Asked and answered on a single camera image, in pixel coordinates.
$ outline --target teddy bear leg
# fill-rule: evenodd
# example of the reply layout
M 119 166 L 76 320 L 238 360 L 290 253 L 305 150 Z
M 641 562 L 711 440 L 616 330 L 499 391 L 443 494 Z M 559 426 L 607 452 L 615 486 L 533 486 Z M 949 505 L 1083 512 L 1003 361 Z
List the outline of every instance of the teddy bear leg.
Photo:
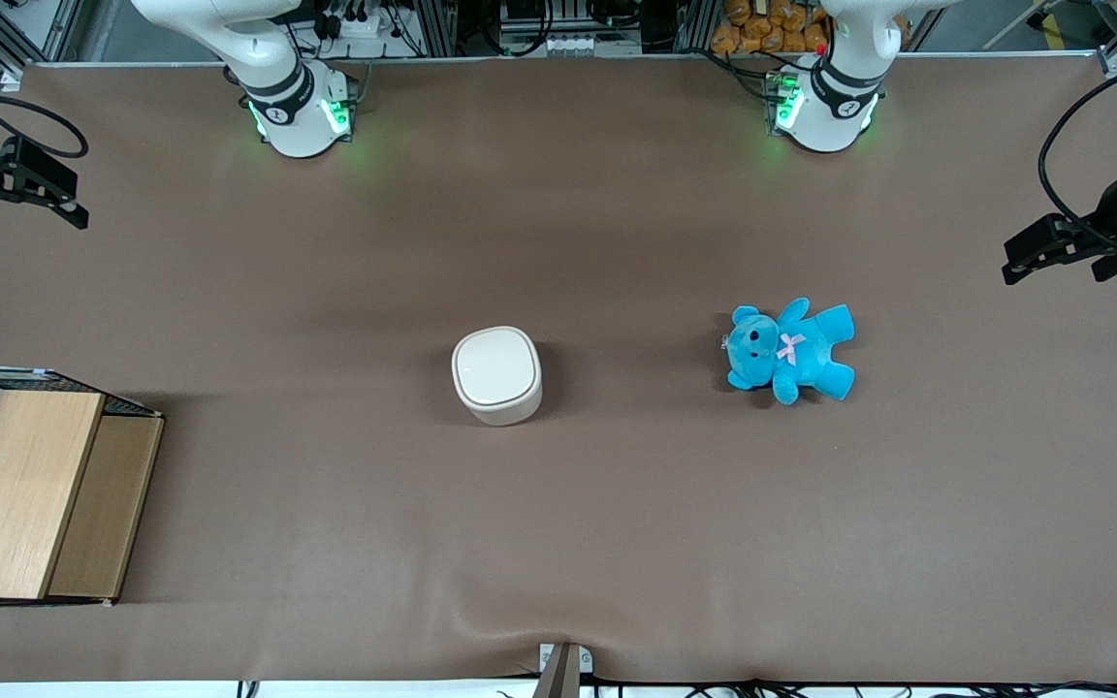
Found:
M 793 377 L 775 375 L 771 384 L 773 385 L 773 390 L 775 390 L 775 400 L 783 403 L 783 405 L 792 405 L 792 403 L 799 401 L 799 385 L 795 385 Z
M 851 310 L 846 305 L 836 305 L 812 317 L 817 327 L 821 327 L 830 344 L 846 342 L 856 336 L 856 323 L 851 321 Z
M 851 366 L 830 362 L 817 375 L 817 380 L 812 382 L 812 388 L 815 388 L 819 393 L 829 394 L 836 401 L 842 401 L 843 398 L 848 396 L 848 392 L 851 390 L 851 384 L 855 381 L 856 371 L 852 371 Z

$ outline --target black cable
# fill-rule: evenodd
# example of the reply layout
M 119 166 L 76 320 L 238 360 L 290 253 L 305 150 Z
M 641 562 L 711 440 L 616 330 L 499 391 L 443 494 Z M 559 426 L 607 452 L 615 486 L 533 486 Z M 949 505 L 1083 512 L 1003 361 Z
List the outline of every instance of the black cable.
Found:
M 259 680 L 237 680 L 236 698 L 256 698 L 257 689 L 261 688 Z
M 13 127 L 13 125 L 6 121 L 3 116 L 0 116 L 0 127 L 6 128 L 6 132 L 10 133 L 12 136 L 23 138 L 23 141 L 32 143 L 37 147 L 40 147 L 41 151 L 45 151 L 56 157 L 84 157 L 84 155 L 88 155 L 89 142 L 88 138 L 85 138 L 85 134 L 80 133 L 80 128 L 76 128 L 76 124 L 63 118 L 63 116 L 58 114 L 55 114 L 55 112 L 50 112 L 47 107 L 37 106 L 32 102 L 25 102 L 23 99 L 17 99 L 13 97 L 0 97 L 0 105 L 18 106 L 21 107 L 21 109 L 32 112 L 32 114 L 46 116 L 46 118 L 61 125 L 61 127 L 70 132 L 70 134 L 76 137 L 76 142 L 79 144 L 79 147 L 75 151 L 58 151 L 56 147 L 50 147 L 49 145 L 37 141 L 35 137 L 28 136 L 27 133 Z
M 666 39 L 642 40 L 642 42 L 640 42 L 640 46 L 663 46 L 665 44 L 674 44 L 674 41 L 675 41 L 675 35 L 671 34 L 670 36 L 666 37 Z
M 1051 128 L 1050 136 L 1047 136 L 1046 142 L 1041 145 L 1041 154 L 1037 157 L 1037 173 L 1038 176 L 1041 178 L 1041 189 L 1046 190 L 1046 195 L 1049 195 L 1050 202 L 1053 203 L 1054 207 L 1058 208 L 1059 211 L 1067 217 L 1073 226 L 1078 227 L 1078 229 L 1083 232 L 1094 236 L 1094 238 L 1099 239 L 1100 242 L 1111 248 L 1111 250 L 1117 250 L 1117 242 L 1113 239 L 1106 238 L 1106 236 L 1100 233 L 1098 229 L 1095 229 L 1094 226 L 1090 226 L 1089 222 L 1077 216 L 1077 213 L 1071 210 L 1071 207 L 1069 207 L 1069 204 L 1060 198 L 1058 191 L 1054 191 L 1054 185 L 1050 184 L 1050 172 L 1047 170 L 1047 157 L 1050 154 L 1050 147 L 1054 145 L 1054 140 L 1059 137 L 1059 133 L 1062 132 L 1062 127 L 1068 125 L 1068 122 L 1071 121 L 1071 116 L 1077 114 L 1077 112 L 1080 111 L 1082 106 L 1087 105 L 1087 103 L 1091 102 L 1091 98 L 1098 97 L 1100 93 L 1107 92 L 1107 89 L 1114 87 L 1115 85 L 1117 85 L 1117 76 L 1107 79 L 1104 84 L 1098 85 L 1098 87 L 1091 88 L 1085 94 L 1085 96 L 1077 99 L 1075 105 L 1069 106 L 1068 111 L 1063 112 L 1063 115 L 1059 116 L 1059 122 L 1054 124 L 1054 128 Z M 1058 689 L 1059 688 L 1051 688 L 1046 690 L 1046 694 L 1049 694 L 1050 690 Z
M 801 692 L 800 686 L 785 686 L 782 683 L 775 683 L 772 680 L 753 680 L 751 681 L 758 689 L 767 690 L 768 692 L 775 695 L 776 698 L 808 698 L 806 695 Z
M 642 6 L 638 3 L 634 11 L 628 17 L 613 18 L 611 13 L 601 10 L 601 0 L 584 0 L 584 11 L 589 12 L 589 17 L 593 18 L 593 21 L 611 28 L 638 26 L 640 23 L 640 8 Z
M 528 54 L 536 51 L 537 48 L 541 48 L 541 46 L 546 42 L 546 38 L 550 36 L 551 28 L 554 28 L 555 10 L 554 6 L 550 4 L 551 0 L 540 0 L 540 1 L 541 1 L 541 21 L 540 23 L 537 23 L 536 39 L 533 39 L 533 44 L 528 46 L 528 48 L 525 48 L 524 51 L 514 54 L 510 51 L 509 48 L 503 48 L 503 45 L 497 42 L 497 40 L 494 39 L 493 36 L 490 36 L 490 27 L 493 26 L 493 23 L 497 23 L 497 12 L 494 12 L 494 9 L 499 8 L 500 6 L 499 3 L 502 2 L 502 0 L 485 0 L 485 3 L 481 6 L 481 37 L 483 39 L 485 39 L 485 44 L 488 44 L 488 47 L 499 56 L 508 56 L 516 58 L 523 58 L 524 56 L 527 56 Z
M 731 689 L 732 694 L 735 694 L 736 698 L 764 698 L 761 688 L 751 683 L 748 686 L 732 685 L 727 688 Z
M 1040 697 L 1041 695 L 1053 694 L 1054 690 L 1095 690 L 1095 692 L 1099 694 L 1117 695 L 1117 686 L 1096 683 L 1096 681 L 1090 680 L 1072 680 L 1068 681 L 1068 683 L 1047 686 L 1039 690 L 1030 690 L 1030 694 L 1038 695 Z
M 394 26 L 399 27 L 400 37 L 402 37 L 403 44 L 408 45 L 408 48 L 416 54 L 417 58 L 424 57 L 424 51 L 421 51 L 421 45 L 417 42 L 416 37 L 413 37 L 412 32 L 409 31 L 408 23 L 403 22 L 398 1 L 385 0 L 385 3 L 382 3 L 382 6 L 385 8 L 385 13 L 390 15 L 391 22 L 394 22 Z
M 315 48 L 314 45 L 306 41 L 305 48 L 302 48 L 300 40 L 296 39 L 296 28 L 292 26 L 292 22 L 285 23 L 287 23 L 287 34 L 292 36 L 292 47 L 296 49 L 296 52 L 299 54 L 302 58 L 305 58 L 305 51 L 311 51 L 309 57 L 312 58 L 318 57 L 318 54 L 322 52 L 319 51 L 319 48 Z
M 361 102 L 364 102 L 364 97 L 369 96 L 369 83 L 373 79 L 373 61 L 369 61 L 369 67 L 364 68 L 364 79 L 360 80 L 360 87 L 356 88 L 356 101 L 353 102 L 353 106 L 360 106 Z
M 723 68 L 723 70 L 728 71 L 735 77 L 737 84 L 744 92 L 752 94 L 757 99 L 762 102 L 779 102 L 776 97 L 771 97 L 766 93 L 758 92 L 753 85 L 747 83 L 748 79 L 766 79 L 767 73 L 764 70 L 750 70 L 747 68 L 741 68 L 739 66 L 733 65 L 731 57 L 719 57 L 718 54 L 714 54 L 706 48 L 684 48 L 680 54 L 697 54 L 699 56 L 705 56 L 709 58 L 715 66 Z
M 812 70 L 812 68 L 801 66 L 799 65 L 799 63 L 789 61 L 787 58 L 783 58 L 777 54 L 771 54 L 770 51 L 753 51 L 753 52 L 762 54 L 762 56 L 770 56 L 776 61 L 783 63 L 784 66 L 791 66 L 793 68 L 798 68 L 798 70 L 803 70 L 803 71 Z M 697 54 L 697 56 L 705 56 L 706 58 L 709 58 L 709 60 L 714 63 L 715 66 L 723 68 L 723 70 L 737 71 L 737 74 L 745 77 L 764 78 L 766 76 L 766 70 L 750 70 L 748 68 L 741 68 L 739 66 L 733 65 L 731 58 L 728 57 L 723 58 L 722 56 L 718 56 L 718 54 L 709 51 L 708 48 L 697 48 L 696 46 L 693 46 L 691 48 L 680 49 L 679 54 Z

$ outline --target white lid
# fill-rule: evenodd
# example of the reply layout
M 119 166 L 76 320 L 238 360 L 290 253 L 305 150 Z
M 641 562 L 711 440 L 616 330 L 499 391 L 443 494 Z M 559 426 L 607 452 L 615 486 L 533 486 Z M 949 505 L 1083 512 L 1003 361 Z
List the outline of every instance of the white lid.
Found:
M 456 346 L 459 390 L 478 405 L 514 401 L 536 383 L 533 342 L 515 327 L 491 327 Z

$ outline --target pink bow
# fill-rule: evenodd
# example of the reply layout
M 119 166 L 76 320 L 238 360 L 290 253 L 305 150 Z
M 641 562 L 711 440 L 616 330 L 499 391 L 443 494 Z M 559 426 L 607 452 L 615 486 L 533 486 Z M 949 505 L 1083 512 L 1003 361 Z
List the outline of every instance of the pink bow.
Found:
M 798 334 L 795 336 L 792 336 L 792 335 L 789 335 L 787 333 L 783 333 L 783 334 L 781 334 L 779 336 L 779 340 L 782 340 L 783 344 L 787 345 L 787 346 L 783 346 L 783 348 L 779 350 L 779 357 L 780 358 L 787 358 L 787 363 L 790 365 L 794 366 L 795 365 L 795 345 L 798 345 L 799 343 L 803 342 L 804 341 L 804 336 L 802 334 Z

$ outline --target green led light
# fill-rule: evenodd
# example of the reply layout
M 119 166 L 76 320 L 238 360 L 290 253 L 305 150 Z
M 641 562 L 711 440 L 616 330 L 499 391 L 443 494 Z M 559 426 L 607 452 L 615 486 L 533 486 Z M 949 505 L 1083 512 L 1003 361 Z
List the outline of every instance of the green led light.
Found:
M 792 128 L 795 125 L 795 116 L 799 115 L 799 108 L 804 105 L 804 93 L 802 89 L 794 89 L 794 92 L 779 106 L 779 122 L 776 126 L 779 128 Z
M 266 124 L 261 123 L 261 114 L 257 112 L 257 106 L 252 102 L 248 102 L 248 111 L 252 112 L 254 122 L 257 122 L 257 133 L 261 134 L 261 137 L 266 136 Z
M 333 128 L 335 133 L 347 132 L 347 108 L 343 106 L 342 103 L 332 103 L 327 99 L 323 99 L 322 111 L 325 112 L 325 115 L 327 116 L 330 128 Z
M 878 105 L 878 96 L 877 94 L 873 94 L 872 99 L 869 102 L 869 105 L 865 107 L 865 121 L 860 122 L 860 131 L 868 128 L 869 124 L 872 123 L 872 108 L 877 105 Z

